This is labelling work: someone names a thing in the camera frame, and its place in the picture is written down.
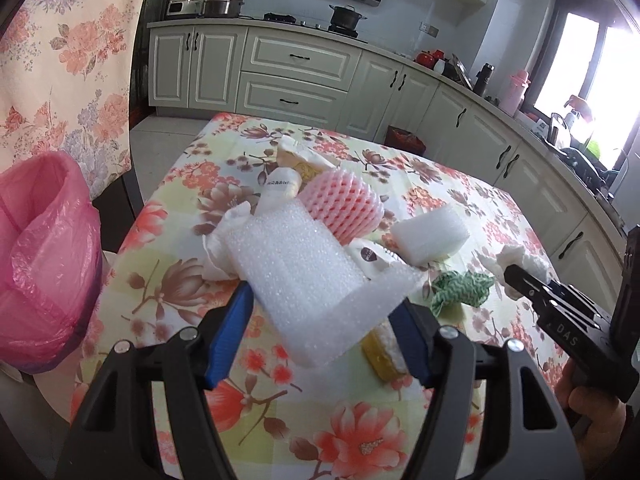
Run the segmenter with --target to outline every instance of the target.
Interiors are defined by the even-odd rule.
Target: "small white bottle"
[[[255,215],[261,215],[267,211],[278,208],[285,202],[295,198],[300,191],[302,178],[292,168],[276,168],[271,172],[267,181],[262,186],[262,193]]]

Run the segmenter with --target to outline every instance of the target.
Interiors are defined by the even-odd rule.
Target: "floral tablecloth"
[[[137,346],[167,341],[226,304],[237,282],[202,279],[202,234],[229,208],[253,206],[276,168],[282,136],[291,136],[341,161],[380,194],[385,217],[369,236],[394,250],[394,222],[445,203],[466,219],[471,239],[446,263],[429,269],[483,272],[477,255],[493,256],[504,244],[523,244],[546,258],[535,233],[511,197],[492,186],[424,158],[289,123],[233,114],[217,115],[185,150],[146,204],[109,273],[82,344],[74,408],[105,356],[119,339]],[[420,298],[428,295],[426,285]],[[512,301],[498,285],[481,308],[445,309],[440,322],[471,339],[502,345],[521,339],[550,384],[565,357],[535,326],[526,300]],[[359,346],[315,370],[297,367],[260,306],[244,334],[228,380],[206,393],[216,427],[240,480],[398,479],[420,432],[431,392],[407,376],[382,383]],[[474,393],[459,475],[473,470],[484,401]],[[162,403],[154,385],[158,440],[165,470],[180,469]]]

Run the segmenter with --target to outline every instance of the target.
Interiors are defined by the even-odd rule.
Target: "hand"
[[[572,376],[575,362],[569,360],[556,385],[556,397],[565,410],[591,419],[587,433],[576,444],[587,473],[593,472],[612,455],[625,427],[626,407],[616,397],[595,388],[574,388]]]

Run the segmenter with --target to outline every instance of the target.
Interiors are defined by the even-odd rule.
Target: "white floor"
[[[131,156],[145,202],[208,122],[149,116],[132,129],[129,134]]]

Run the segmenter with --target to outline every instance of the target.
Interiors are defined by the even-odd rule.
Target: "floral curtain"
[[[0,40],[0,171],[47,150],[92,198],[130,169],[129,80],[142,0],[26,0]]]

